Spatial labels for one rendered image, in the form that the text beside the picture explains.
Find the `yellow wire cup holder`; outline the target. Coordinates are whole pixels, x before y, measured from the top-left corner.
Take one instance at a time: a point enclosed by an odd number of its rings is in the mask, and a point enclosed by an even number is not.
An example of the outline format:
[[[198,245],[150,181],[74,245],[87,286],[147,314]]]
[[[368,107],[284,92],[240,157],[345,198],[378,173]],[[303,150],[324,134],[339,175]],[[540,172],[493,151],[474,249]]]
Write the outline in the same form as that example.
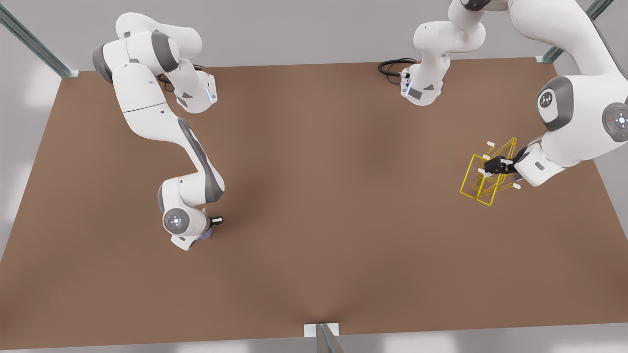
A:
[[[465,174],[460,193],[482,204],[493,204],[496,194],[509,188],[521,189],[521,185],[506,174],[489,174],[484,169],[484,164],[502,156],[502,159],[512,159],[515,155],[517,138],[510,139],[505,145],[496,149],[495,143],[488,141],[490,147],[483,155],[474,154],[471,157],[469,167]]]

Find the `silver frame post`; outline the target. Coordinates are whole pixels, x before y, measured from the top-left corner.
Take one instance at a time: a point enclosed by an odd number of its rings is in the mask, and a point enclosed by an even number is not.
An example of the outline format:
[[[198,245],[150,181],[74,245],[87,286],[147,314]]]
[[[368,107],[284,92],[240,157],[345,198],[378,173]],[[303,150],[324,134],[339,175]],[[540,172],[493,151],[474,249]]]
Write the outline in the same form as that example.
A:
[[[61,60],[54,55],[43,43],[34,36],[25,25],[20,22],[6,7],[0,3],[0,24],[12,33],[25,47],[31,50],[54,73],[61,78],[79,77],[79,70],[70,70]]]
[[[304,337],[315,337],[316,353],[345,353],[338,341],[338,323],[317,323],[304,325]]]
[[[615,56],[595,20],[614,1],[540,0],[531,38],[552,47],[536,56],[536,62],[554,63],[562,53],[568,53],[583,75],[613,70],[617,66]]]

